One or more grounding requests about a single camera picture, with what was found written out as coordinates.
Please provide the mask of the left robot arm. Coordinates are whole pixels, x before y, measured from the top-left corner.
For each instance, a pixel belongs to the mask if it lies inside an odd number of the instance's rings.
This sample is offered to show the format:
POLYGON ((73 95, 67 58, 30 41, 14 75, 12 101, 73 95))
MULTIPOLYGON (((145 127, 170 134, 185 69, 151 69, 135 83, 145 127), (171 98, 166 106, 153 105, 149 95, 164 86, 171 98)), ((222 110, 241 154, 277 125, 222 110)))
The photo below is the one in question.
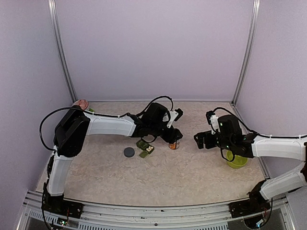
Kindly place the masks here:
POLYGON ((85 138, 91 135, 118 135, 130 138, 160 137, 168 144, 182 139, 179 129, 173 123, 179 120, 181 109, 167 109, 156 99, 137 114, 106 115, 87 111, 80 105, 57 109, 40 123, 42 133, 44 122, 59 111, 66 111, 54 130, 53 147, 47 165, 47 181, 43 188, 43 205, 50 206, 57 213, 67 209, 64 186, 71 162, 82 150, 85 138))

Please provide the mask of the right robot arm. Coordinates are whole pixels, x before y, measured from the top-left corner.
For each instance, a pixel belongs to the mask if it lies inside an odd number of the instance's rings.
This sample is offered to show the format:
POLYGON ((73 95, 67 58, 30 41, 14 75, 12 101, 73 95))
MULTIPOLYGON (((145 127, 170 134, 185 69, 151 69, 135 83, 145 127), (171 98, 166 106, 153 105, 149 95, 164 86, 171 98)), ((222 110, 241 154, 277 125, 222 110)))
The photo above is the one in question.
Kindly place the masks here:
POLYGON ((214 110, 206 113, 211 130, 194 135, 199 149, 228 150, 232 155, 245 158, 280 157, 301 161, 294 169, 273 179, 259 182, 245 202, 248 212, 255 213, 264 202, 273 197, 307 185, 307 137, 266 136, 254 130, 243 134, 243 122, 229 112, 218 117, 214 110))

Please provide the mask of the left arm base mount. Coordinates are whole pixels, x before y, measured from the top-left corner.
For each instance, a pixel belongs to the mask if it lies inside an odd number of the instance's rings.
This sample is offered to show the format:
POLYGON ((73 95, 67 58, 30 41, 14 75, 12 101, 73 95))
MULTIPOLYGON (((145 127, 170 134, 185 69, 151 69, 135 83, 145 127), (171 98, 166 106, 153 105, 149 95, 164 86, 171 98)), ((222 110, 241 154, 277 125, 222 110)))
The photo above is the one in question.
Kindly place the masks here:
POLYGON ((83 204, 65 200, 64 195, 51 196, 49 193, 43 193, 42 209, 50 213, 80 219, 83 211, 83 204))

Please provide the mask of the orange pill bottle grey cap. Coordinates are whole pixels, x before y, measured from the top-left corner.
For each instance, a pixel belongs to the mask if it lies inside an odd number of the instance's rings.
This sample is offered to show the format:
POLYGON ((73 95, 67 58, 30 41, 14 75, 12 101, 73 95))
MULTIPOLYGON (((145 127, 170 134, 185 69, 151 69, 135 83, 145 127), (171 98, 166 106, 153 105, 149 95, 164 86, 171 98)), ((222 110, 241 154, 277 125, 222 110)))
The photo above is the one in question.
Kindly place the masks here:
POLYGON ((180 140, 177 140, 174 143, 170 143, 168 146, 172 150, 177 150, 180 146, 180 140))

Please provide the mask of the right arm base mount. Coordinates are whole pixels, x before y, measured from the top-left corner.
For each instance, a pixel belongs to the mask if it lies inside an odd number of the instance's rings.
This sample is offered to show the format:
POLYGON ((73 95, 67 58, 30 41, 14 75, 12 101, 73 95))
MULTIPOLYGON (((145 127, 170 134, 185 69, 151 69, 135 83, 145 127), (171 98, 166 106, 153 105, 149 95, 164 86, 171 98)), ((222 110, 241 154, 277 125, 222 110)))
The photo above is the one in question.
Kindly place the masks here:
POLYGON ((248 192, 248 199, 231 202, 228 205, 232 218, 260 213, 271 208, 270 201, 260 194, 261 186, 265 181, 266 180, 260 181, 250 192, 248 192))

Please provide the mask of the green weekly pill organizer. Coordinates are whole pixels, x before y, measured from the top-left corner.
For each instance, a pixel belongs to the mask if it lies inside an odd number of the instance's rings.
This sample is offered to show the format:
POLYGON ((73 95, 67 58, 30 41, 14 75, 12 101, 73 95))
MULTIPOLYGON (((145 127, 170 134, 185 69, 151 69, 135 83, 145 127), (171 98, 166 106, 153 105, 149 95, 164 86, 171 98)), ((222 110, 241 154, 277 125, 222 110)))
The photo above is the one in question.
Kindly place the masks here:
POLYGON ((147 151, 146 151, 146 148, 148 148, 149 146, 150 146, 150 144, 149 143, 147 143, 147 142, 145 142, 145 141, 143 141, 143 140, 139 140, 139 141, 137 141, 136 142, 136 146, 139 148, 139 149, 141 149, 142 151, 141 151, 141 153, 139 154, 139 156, 141 157, 141 158, 145 158, 145 157, 147 157, 148 155, 150 155, 147 151))

